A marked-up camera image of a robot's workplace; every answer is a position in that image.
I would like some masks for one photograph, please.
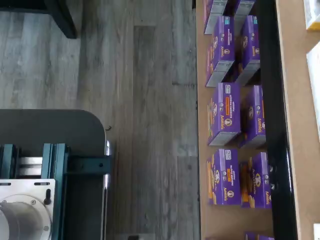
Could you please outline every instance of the metal rod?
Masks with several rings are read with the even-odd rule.
[[[42,157],[21,157],[19,159],[20,165],[42,165]]]
[[[20,167],[18,169],[18,176],[40,176],[41,165],[33,165],[32,167]]]
[[[18,173],[23,176],[39,176],[41,175],[42,157],[21,157],[18,160]]]

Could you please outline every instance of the wood laminate floor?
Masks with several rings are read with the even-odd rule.
[[[48,15],[0,12],[0,108],[94,113],[115,146],[111,236],[200,239],[192,0],[67,3],[75,40]]]

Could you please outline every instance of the purple cereal box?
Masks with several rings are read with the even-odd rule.
[[[219,16],[224,14],[228,0],[203,0],[204,34],[212,34]]]
[[[223,146],[241,132],[240,88],[220,82],[207,106],[209,146]]]
[[[245,240],[275,240],[273,237],[262,236],[253,232],[245,233]]]
[[[209,157],[206,161],[206,179],[207,179],[207,192],[208,192],[208,204],[214,204],[213,199],[213,185],[214,185],[214,173],[212,166],[212,158]]]
[[[254,85],[241,103],[242,140],[239,147],[257,148],[266,142],[263,91]]]
[[[236,83],[244,86],[260,68],[258,21],[256,16],[247,16],[241,32],[242,53],[238,64]]]
[[[240,205],[238,152],[236,149],[218,149],[212,158],[213,203]]]
[[[212,71],[206,76],[206,87],[221,83],[235,61],[234,18],[219,16],[212,35]]]
[[[247,162],[241,162],[239,164],[240,173],[240,191],[241,191],[241,207],[250,208],[249,195],[248,195],[248,183],[250,182],[250,171]]]
[[[267,154],[260,152],[251,157],[248,162],[251,172],[248,184],[249,204],[251,208],[271,208],[271,193],[269,183],[269,167]]]
[[[256,0],[236,0],[234,9],[234,34],[238,36]]]

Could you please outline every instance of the black table leg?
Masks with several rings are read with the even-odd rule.
[[[68,39],[77,38],[77,30],[64,0],[44,0],[48,13]]]

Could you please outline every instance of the teal metal frame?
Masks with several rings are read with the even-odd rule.
[[[19,167],[19,148],[0,146],[0,179],[15,179]],[[52,240],[64,239],[68,175],[111,175],[112,156],[81,157],[71,155],[64,144],[45,143],[42,153],[41,179],[55,179]]]

